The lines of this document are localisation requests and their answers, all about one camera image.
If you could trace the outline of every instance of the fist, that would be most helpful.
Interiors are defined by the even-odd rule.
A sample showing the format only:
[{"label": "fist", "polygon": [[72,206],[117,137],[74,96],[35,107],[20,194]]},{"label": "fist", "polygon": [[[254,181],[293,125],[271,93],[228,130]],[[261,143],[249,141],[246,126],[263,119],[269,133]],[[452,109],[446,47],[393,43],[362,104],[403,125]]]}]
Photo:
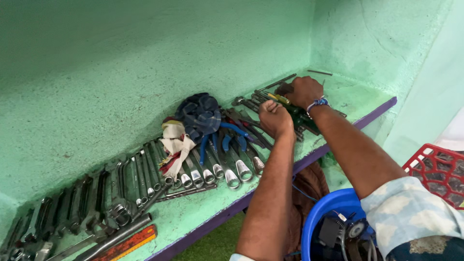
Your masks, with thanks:
[{"label": "fist", "polygon": [[275,140],[290,135],[293,137],[293,120],[282,104],[272,100],[263,102],[259,107],[261,127]]},{"label": "fist", "polygon": [[285,97],[298,107],[307,109],[314,100],[324,95],[324,87],[310,76],[296,77],[291,85],[293,93],[287,93]]}]

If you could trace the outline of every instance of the forearm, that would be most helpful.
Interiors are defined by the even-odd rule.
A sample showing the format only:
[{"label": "forearm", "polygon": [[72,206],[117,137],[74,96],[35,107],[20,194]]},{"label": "forearm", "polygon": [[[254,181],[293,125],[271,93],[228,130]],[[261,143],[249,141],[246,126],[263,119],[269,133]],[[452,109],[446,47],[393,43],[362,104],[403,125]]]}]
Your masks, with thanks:
[{"label": "forearm", "polygon": [[293,133],[275,141],[248,207],[237,254],[256,261],[282,260],[291,205],[294,147]]},{"label": "forearm", "polygon": [[359,198],[388,181],[406,176],[379,145],[330,107],[316,106],[310,115]]}]

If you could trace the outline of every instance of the bracelet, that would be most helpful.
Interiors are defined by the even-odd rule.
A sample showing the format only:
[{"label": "bracelet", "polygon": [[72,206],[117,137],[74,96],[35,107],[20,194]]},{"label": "bracelet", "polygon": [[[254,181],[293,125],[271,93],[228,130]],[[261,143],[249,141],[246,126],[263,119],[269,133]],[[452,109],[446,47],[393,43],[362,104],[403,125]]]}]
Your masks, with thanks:
[{"label": "bracelet", "polygon": [[306,109],[306,113],[308,114],[308,116],[311,108],[316,105],[328,105],[329,107],[331,107],[329,101],[326,98],[324,98],[324,96],[322,96],[319,99],[315,99],[314,102],[308,106],[308,108]]}]

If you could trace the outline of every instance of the blue bucket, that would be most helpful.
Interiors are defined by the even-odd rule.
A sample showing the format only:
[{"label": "blue bucket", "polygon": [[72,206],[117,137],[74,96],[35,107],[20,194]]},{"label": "blue bucket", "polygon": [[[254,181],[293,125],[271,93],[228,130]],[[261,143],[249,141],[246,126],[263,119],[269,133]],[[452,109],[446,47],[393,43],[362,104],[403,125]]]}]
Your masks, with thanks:
[{"label": "blue bucket", "polygon": [[361,208],[361,202],[354,192],[354,189],[341,189],[327,194],[320,199],[306,218],[306,223],[303,227],[303,234],[301,238],[301,254],[303,261],[310,261],[311,252],[311,237],[314,228],[321,219],[321,217],[329,212],[335,210],[338,213],[348,217],[351,213],[356,212],[354,220],[366,217],[366,213]]}]

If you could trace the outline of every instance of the floor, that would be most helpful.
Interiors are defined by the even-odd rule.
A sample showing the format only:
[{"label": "floor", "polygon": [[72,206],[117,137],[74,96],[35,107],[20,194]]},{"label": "floor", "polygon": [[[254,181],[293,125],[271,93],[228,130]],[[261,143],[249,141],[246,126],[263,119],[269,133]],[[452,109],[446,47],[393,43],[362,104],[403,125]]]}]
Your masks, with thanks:
[{"label": "floor", "polygon": [[171,261],[226,261],[235,250],[245,214],[240,212],[205,235]]}]

